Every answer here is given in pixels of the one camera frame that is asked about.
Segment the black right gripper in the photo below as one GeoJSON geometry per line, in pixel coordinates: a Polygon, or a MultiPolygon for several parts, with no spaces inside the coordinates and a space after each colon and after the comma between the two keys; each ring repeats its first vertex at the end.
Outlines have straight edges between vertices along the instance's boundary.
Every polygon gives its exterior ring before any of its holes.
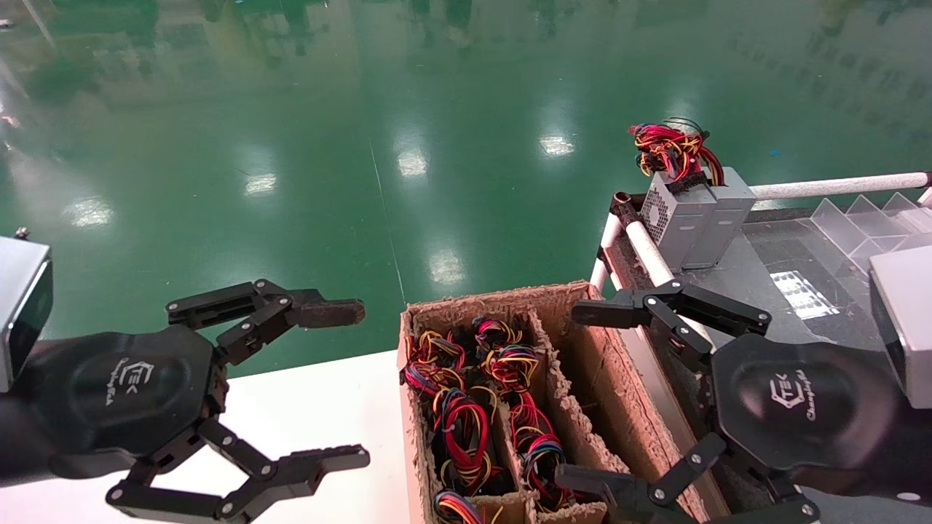
{"type": "MultiPolygon", "coordinates": [[[[739,336],[711,356],[716,427],[739,451],[778,472],[865,470],[911,405],[885,352],[832,343],[739,336]]],[[[559,464],[556,484],[598,496],[613,523],[695,523],[678,498],[732,445],[709,432],[657,482],[559,464]]],[[[773,504],[715,523],[818,523],[820,510],[786,478],[765,480],[773,504]]]]}

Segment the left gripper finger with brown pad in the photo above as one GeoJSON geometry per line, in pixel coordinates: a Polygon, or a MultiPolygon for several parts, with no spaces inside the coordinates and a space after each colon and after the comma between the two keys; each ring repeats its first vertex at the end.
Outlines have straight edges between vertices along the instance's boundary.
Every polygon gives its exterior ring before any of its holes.
{"type": "Polygon", "coordinates": [[[329,301],[317,289],[286,290],[259,279],[176,299],[166,305],[167,321],[193,330],[233,322],[217,336],[220,365],[239,365],[291,328],[306,330],[360,324],[360,299],[329,301]]]}

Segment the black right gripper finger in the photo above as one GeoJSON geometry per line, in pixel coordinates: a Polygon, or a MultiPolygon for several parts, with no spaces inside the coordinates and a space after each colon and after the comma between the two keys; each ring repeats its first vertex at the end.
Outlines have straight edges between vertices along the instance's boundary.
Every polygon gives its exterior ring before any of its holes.
{"type": "Polygon", "coordinates": [[[674,354],[693,372],[705,372],[713,345],[688,320],[730,336],[764,336],[771,315],[762,309],[692,283],[670,281],[649,290],[619,290],[610,301],[578,301],[572,321],[585,326],[632,329],[659,321],[670,334],[674,354]]]}

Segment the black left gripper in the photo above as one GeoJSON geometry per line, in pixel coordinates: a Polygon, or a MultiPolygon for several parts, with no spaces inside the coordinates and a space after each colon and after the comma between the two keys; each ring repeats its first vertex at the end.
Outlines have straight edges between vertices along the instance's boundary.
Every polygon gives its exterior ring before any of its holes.
{"type": "Polygon", "coordinates": [[[224,379],[213,345],[186,326],[44,341],[29,360],[29,409],[61,461],[145,457],[106,495],[110,507],[142,520],[253,523],[280,501],[313,496],[329,473],[369,465],[362,445],[271,460],[216,418],[197,424],[217,411],[224,379]],[[152,485],[203,445],[246,474],[237,490],[218,496],[152,485]]]}

